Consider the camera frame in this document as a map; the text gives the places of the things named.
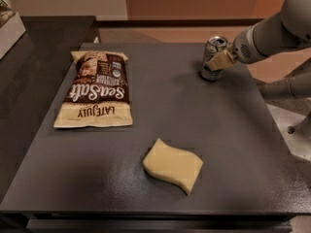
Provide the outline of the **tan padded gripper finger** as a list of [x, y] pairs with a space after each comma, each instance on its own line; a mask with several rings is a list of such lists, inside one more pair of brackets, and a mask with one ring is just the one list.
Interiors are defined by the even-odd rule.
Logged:
[[210, 60], [206, 62], [211, 71], [218, 71], [232, 67], [236, 62], [236, 55], [230, 50], [217, 52]]

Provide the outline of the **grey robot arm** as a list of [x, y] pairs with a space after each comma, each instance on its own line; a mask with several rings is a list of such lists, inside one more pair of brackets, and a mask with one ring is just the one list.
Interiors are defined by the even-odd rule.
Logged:
[[[231, 46], [206, 62], [212, 71], [236, 62], [253, 64], [281, 52], [311, 48], [311, 0], [285, 0], [280, 12], [239, 33]], [[311, 96], [307, 72], [266, 83], [259, 88], [266, 101], [303, 99]]]

